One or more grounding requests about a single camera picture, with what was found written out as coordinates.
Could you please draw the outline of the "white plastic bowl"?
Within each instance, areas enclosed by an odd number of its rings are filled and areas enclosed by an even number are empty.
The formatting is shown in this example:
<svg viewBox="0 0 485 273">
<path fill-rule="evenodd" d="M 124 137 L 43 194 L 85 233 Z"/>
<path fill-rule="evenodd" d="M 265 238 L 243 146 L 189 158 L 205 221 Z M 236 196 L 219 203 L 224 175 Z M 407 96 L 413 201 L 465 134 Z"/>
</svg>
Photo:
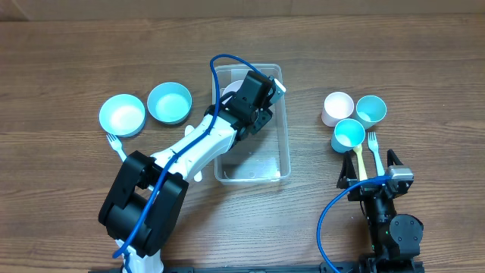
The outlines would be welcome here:
<svg viewBox="0 0 485 273">
<path fill-rule="evenodd" d="M 229 92 L 237 92 L 239 90 L 239 88 L 242 86 L 242 84 L 243 84 L 242 80 L 232 82 L 226 88 L 223 88 L 221 90 L 221 95 L 223 96 L 223 95 L 225 95 L 226 93 L 229 93 Z"/>
</svg>

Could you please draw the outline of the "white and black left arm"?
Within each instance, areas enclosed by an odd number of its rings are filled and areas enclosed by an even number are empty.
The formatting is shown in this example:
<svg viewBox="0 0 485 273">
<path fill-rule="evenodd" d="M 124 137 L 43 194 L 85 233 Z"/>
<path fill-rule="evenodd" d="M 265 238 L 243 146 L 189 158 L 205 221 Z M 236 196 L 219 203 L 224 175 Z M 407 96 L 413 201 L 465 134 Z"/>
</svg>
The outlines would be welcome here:
<svg viewBox="0 0 485 273">
<path fill-rule="evenodd" d="M 286 92 L 282 83 L 249 71 L 236 91 L 218 96 L 198 127 L 171 147 L 124 160 L 99 212 L 115 239 L 122 272 L 162 272 L 160 250 L 173 231 L 189 180 L 272 118 L 270 107 Z"/>
</svg>

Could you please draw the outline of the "light blue plastic bowl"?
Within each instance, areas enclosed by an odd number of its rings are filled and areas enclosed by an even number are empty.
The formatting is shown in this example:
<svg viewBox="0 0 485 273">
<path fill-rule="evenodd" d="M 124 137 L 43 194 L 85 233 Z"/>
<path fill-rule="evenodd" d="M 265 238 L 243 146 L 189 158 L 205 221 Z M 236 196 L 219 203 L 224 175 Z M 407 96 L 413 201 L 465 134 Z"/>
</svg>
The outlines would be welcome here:
<svg viewBox="0 0 485 273">
<path fill-rule="evenodd" d="M 145 106 L 140 99 L 130 94 L 112 96 L 99 110 L 102 129 L 118 137 L 138 134 L 145 122 Z"/>
</svg>

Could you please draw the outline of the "green plastic bowl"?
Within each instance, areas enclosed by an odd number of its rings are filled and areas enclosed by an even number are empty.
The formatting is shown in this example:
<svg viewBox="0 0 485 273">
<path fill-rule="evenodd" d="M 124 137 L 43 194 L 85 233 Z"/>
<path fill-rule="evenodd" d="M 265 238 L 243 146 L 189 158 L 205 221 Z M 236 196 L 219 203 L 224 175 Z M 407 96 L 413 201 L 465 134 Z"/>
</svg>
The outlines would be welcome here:
<svg viewBox="0 0 485 273">
<path fill-rule="evenodd" d="M 192 96 L 180 83 L 161 83 L 149 93 L 147 108 L 156 120 L 164 124 L 179 124 L 189 116 Z"/>
</svg>

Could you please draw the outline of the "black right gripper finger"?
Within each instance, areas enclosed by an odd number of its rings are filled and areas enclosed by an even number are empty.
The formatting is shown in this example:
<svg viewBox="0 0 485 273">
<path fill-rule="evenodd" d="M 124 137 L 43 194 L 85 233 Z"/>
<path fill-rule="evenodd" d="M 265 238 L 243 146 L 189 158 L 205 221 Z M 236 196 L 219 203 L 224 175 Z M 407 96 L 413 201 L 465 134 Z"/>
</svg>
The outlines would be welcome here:
<svg viewBox="0 0 485 273">
<path fill-rule="evenodd" d="M 347 189 L 350 186 L 355 185 L 357 182 L 358 178 L 355 173 L 354 165 L 352 163 L 352 157 L 349 153 L 344 153 L 343 165 L 336 187 L 340 189 Z"/>
<path fill-rule="evenodd" d="M 398 156 L 394 153 L 392 149 L 387 150 L 386 162 L 388 167 L 392 165 L 403 165 L 403 163 L 399 160 Z"/>
</svg>

